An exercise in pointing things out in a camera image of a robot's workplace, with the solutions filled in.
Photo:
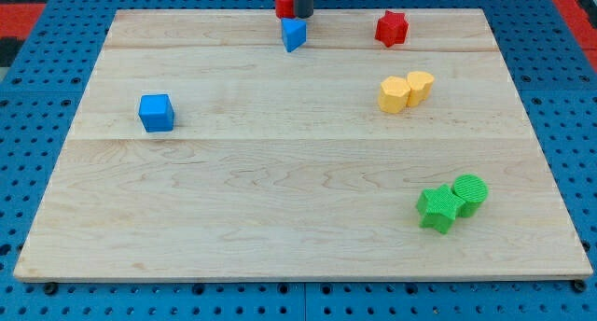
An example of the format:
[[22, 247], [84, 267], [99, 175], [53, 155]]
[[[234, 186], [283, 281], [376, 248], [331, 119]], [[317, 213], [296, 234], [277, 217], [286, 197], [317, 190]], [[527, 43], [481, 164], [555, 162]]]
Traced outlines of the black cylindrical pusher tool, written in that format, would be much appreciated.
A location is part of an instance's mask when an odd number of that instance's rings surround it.
[[294, 14], [298, 18], [309, 18], [314, 11], [314, 0], [294, 0]]

